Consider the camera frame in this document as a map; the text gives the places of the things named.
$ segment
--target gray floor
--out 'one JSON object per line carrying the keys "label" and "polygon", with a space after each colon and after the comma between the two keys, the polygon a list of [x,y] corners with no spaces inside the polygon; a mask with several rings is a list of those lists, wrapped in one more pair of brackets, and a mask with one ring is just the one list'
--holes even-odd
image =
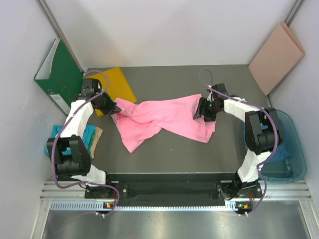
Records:
{"label": "gray floor", "polygon": [[[102,219],[50,212],[44,239],[310,239],[298,202],[263,202],[251,216],[234,212],[114,212]],[[66,226],[59,234],[55,231]]]}
{"label": "gray floor", "polygon": [[[127,67],[122,70],[138,102],[143,102],[198,93],[208,96],[197,75],[202,68],[213,72],[214,83],[225,83],[229,94],[263,107],[267,105],[247,65]],[[204,79],[209,83],[208,74],[204,74]],[[88,124],[104,130],[93,164],[110,173],[235,172],[245,156],[241,121],[225,113],[219,113],[216,131],[207,144],[162,129],[132,154],[123,146],[111,118],[98,118],[93,114]]]}

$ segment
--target cardboard box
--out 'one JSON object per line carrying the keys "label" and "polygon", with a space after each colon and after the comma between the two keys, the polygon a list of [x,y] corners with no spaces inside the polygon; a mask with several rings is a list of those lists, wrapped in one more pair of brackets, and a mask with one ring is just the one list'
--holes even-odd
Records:
{"label": "cardboard box", "polygon": [[248,68],[268,95],[305,54],[295,35],[282,23],[270,34]]}

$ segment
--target blue cloth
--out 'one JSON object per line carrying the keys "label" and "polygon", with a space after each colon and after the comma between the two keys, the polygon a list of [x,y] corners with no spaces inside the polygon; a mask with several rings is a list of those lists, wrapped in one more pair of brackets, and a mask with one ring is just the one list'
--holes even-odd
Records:
{"label": "blue cloth", "polygon": [[[291,148],[290,148],[289,142],[288,142],[288,140],[286,138],[285,128],[284,128],[283,123],[281,122],[281,120],[280,120],[280,126],[281,126],[281,129],[283,130],[284,142],[277,147],[276,153],[271,158],[269,163],[281,162],[281,161],[283,161],[285,159],[288,159],[288,158],[290,158],[292,156]],[[244,129],[244,142],[245,142],[245,124],[244,124],[243,129]]]}
{"label": "blue cloth", "polygon": [[[56,137],[56,135],[59,133],[59,131],[61,129],[62,129],[61,125],[54,125],[53,129],[52,129],[51,137],[52,138]],[[91,141],[91,137],[93,136],[94,131],[95,131],[95,126],[93,126],[93,125],[87,125],[85,130],[84,130],[82,140],[83,140],[83,143],[84,143],[86,149],[88,149],[88,147],[89,147],[89,144],[90,144],[90,141]],[[48,151],[47,147],[45,147],[45,153],[47,155],[49,155],[49,151]],[[62,152],[62,154],[63,155],[70,155],[71,154],[71,150],[67,149],[66,151]]]}

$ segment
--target teal basket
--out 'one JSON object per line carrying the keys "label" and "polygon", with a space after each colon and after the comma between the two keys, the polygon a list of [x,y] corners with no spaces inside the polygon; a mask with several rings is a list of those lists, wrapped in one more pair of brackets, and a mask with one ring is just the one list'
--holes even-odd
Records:
{"label": "teal basket", "polygon": [[[285,112],[277,110],[284,132],[284,142],[289,145],[290,156],[282,160],[270,161],[261,169],[267,181],[289,183],[302,180],[307,173],[307,165],[293,120]],[[245,124],[243,123],[244,141]]]}

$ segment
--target folded pink fabric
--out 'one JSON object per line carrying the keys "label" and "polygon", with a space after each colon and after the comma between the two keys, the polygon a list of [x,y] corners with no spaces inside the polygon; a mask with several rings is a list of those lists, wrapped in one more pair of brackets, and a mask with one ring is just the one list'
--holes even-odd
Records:
{"label": "folded pink fabric", "polygon": [[201,94],[167,101],[146,101],[139,105],[115,99],[122,112],[112,115],[124,146],[132,153],[147,138],[162,128],[178,135],[207,143],[215,122],[193,120]]}

